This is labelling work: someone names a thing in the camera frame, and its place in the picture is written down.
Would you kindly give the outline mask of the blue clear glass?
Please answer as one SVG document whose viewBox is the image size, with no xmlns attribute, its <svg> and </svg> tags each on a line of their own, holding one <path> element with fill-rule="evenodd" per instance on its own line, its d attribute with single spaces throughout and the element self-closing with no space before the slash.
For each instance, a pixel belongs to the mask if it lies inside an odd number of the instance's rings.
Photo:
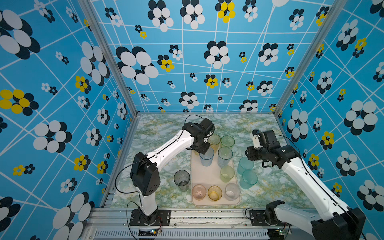
<svg viewBox="0 0 384 240">
<path fill-rule="evenodd" d="M 213 162 L 213 157 L 215 155 L 215 151 L 213 148 L 209 148 L 205 154 L 199 154 L 201 159 L 201 164 L 204 167 L 209 167 Z"/>
</svg>

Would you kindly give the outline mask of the teal clear glass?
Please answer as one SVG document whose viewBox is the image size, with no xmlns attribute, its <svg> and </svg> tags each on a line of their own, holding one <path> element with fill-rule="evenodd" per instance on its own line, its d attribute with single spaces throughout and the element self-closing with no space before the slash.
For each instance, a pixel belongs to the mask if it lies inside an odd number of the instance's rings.
<svg viewBox="0 0 384 240">
<path fill-rule="evenodd" d="M 218 166 L 225 167 L 233 157 L 233 151 L 229 147 L 221 147 L 218 150 Z"/>
</svg>

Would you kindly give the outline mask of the green clear glass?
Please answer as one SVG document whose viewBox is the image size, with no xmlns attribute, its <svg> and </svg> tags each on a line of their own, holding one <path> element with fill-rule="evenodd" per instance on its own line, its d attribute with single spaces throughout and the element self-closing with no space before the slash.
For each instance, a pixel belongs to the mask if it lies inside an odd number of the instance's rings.
<svg viewBox="0 0 384 240">
<path fill-rule="evenodd" d="M 232 148 L 235 145 L 235 139 L 228 135 L 223 136 L 221 138 L 221 145 L 222 147 Z"/>
</svg>

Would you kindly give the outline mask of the frosted pink glass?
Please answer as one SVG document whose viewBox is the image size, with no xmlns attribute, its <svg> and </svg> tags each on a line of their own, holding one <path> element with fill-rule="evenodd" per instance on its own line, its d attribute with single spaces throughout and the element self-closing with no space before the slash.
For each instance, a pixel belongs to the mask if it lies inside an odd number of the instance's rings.
<svg viewBox="0 0 384 240">
<path fill-rule="evenodd" d="M 206 190 L 205 186 L 203 186 L 201 184 L 197 184 L 193 187 L 192 194 L 193 194 L 194 199 L 196 199 L 197 201 L 201 201 L 205 198 L 205 196 L 207 194 L 207 190 Z"/>
</svg>

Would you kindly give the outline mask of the frosted white glass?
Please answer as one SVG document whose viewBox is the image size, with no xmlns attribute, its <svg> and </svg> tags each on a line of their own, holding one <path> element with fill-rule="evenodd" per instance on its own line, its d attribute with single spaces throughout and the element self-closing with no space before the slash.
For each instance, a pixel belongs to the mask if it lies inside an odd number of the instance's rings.
<svg viewBox="0 0 384 240">
<path fill-rule="evenodd" d="M 228 201 L 235 201 L 240 197 L 241 190 L 237 184 L 229 183 L 225 188 L 225 198 Z"/>
</svg>

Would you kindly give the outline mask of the olive clear small glass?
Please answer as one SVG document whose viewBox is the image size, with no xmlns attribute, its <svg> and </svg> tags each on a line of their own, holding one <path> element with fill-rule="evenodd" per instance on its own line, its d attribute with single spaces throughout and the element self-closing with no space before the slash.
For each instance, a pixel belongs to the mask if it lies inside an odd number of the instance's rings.
<svg viewBox="0 0 384 240">
<path fill-rule="evenodd" d="M 212 201 L 218 201 L 222 198 L 222 189 L 218 186 L 211 186 L 208 189 L 208 196 Z"/>
</svg>

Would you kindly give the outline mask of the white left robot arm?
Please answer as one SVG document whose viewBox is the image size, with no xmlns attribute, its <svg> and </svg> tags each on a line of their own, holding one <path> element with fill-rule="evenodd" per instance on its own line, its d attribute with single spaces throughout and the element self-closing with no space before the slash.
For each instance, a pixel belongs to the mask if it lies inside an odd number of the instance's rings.
<svg viewBox="0 0 384 240">
<path fill-rule="evenodd" d="M 160 171 L 164 166 L 188 148 L 205 154 L 210 148 L 208 139 L 214 131 L 215 125 L 207 118 L 200 123 L 185 123 L 182 129 L 162 146 L 147 154 L 139 152 L 135 155 L 130 178 L 140 193 L 139 209 L 145 217 L 152 217 L 158 211 L 155 192 L 160 186 Z"/>
</svg>

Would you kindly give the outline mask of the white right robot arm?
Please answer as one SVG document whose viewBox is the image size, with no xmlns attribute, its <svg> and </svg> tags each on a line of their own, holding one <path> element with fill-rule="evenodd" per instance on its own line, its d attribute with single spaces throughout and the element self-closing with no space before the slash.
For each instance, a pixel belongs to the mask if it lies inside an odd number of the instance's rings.
<svg viewBox="0 0 384 240">
<path fill-rule="evenodd" d="M 318 181 L 293 147 L 284 146 L 271 151 L 264 147 L 247 147 L 245 155 L 250 161 L 272 162 L 283 170 L 317 210 L 316 214 L 310 215 L 277 200 L 266 205 L 265 220 L 268 224 L 287 223 L 307 232 L 316 240 L 358 240 L 365 236 L 363 227 L 366 216 L 363 211 L 350 208 L 323 182 Z"/>
</svg>

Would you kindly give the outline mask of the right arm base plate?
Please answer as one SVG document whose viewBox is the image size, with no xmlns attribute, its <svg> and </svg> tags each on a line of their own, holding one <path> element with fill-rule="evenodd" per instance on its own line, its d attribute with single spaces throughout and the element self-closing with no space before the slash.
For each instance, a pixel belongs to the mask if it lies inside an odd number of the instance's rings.
<svg viewBox="0 0 384 240">
<path fill-rule="evenodd" d="M 284 228 L 291 226 L 290 224 L 278 221 L 274 224 L 269 224 L 264 216 L 265 210 L 246 210 L 246 216 L 251 221 L 253 227 L 277 227 Z"/>
</svg>

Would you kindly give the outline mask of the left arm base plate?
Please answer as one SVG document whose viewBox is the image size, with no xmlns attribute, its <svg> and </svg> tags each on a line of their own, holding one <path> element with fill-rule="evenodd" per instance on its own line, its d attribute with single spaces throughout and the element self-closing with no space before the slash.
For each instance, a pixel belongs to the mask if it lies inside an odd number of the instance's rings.
<svg viewBox="0 0 384 240">
<path fill-rule="evenodd" d="M 146 216 L 141 209 L 134 209 L 129 217 L 130 226 L 169 226 L 171 210 L 155 210 Z"/>
</svg>

